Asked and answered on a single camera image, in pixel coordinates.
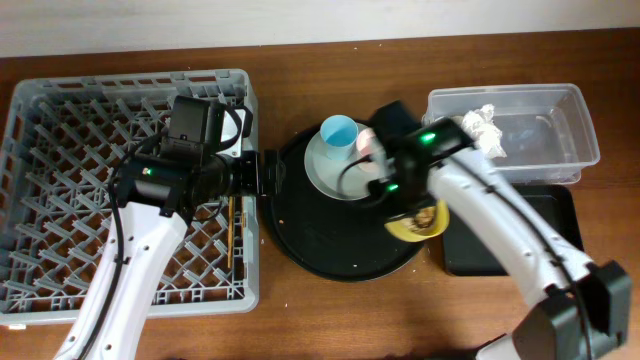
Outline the wooden chopstick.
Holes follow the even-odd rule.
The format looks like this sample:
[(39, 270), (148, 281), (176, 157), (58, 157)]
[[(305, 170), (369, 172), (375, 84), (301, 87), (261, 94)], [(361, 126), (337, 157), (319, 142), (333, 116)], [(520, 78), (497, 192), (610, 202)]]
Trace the wooden chopstick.
[(245, 198), (240, 197), (238, 200), (238, 204), (240, 206), (240, 220), (241, 220), (241, 234), (242, 234), (241, 236), (244, 237), (244, 232), (247, 225)]
[(228, 198), (228, 228), (227, 228), (227, 267), (229, 270), (233, 267), (233, 242), (235, 228), (235, 200), (234, 197)]

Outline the pink plastic cup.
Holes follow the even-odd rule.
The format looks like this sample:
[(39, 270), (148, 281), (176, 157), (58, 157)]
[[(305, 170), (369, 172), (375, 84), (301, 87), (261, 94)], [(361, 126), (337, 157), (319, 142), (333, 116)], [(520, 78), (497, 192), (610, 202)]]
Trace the pink plastic cup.
[[(382, 149), (374, 131), (371, 128), (361, 130), (356, 139), (356, 150), (360, 157), (367, 155), (373, 156)], [(379, 166), (376, 161), (372, 159), (370, 162), (362, 162), (358, 167), (368, 173), (377, 173)]]

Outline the white paper napkin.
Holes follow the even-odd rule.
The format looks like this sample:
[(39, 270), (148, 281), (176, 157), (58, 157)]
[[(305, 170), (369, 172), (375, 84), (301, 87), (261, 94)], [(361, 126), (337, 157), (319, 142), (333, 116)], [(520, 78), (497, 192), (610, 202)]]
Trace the white paper napkin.
[(486, 158), (506, 158), (507, 154), (501, 145), (503, 133), (494, 124), (494, 113), (495, 106), (486, 104), (464, 115), (454, 116), (453, 120), (474, 140)]

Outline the yellow bowl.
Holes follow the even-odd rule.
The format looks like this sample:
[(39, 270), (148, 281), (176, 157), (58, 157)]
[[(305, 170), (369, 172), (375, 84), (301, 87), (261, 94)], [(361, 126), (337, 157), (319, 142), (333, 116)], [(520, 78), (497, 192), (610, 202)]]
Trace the yellow bowl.
[(404, 242), (421, 242), (441, 235), (450, 222), (447, 204), (438, 200), (434, 206), (419, 210), (415, 215), (389, 221), (385, 229)]

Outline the light blue plastic cup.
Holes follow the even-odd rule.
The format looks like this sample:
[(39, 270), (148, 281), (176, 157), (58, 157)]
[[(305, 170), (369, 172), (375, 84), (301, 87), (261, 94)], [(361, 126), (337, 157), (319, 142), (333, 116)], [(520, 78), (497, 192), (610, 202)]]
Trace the light blue plastic cup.
[(326, 154), (332, 160), (346, 160), (358, 137), (357, 123), (345, 115), (328, 117), (320, 127), (320, 136), (326, 145)]

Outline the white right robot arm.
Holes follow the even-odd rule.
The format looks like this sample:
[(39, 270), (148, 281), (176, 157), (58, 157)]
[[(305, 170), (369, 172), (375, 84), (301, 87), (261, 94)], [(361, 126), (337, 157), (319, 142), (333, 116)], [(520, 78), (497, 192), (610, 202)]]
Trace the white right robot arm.
[(615, 261), (597, 265), (565, 240), (504, 179), (453, 120), (421, 126), (395, 101), (368, 121), (385, 173), (368, 187), (395, 237), (401, 222), (434, 207), (454, 212), (513, 278), (529, 307), (510, 333), (466, 359), (599, 359), (628, 338), (632, 282)]

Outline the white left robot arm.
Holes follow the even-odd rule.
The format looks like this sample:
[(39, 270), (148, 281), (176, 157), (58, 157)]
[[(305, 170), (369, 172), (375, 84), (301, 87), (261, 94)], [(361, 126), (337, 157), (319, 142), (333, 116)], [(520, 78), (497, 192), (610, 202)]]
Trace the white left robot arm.
[(196, 209), (222, 196), (276, 194), (285, 165), (275, 150), (207, 160), (138, 155), (108, 183), (110, 230), (59, 359), (134, 358), (152, 299)]

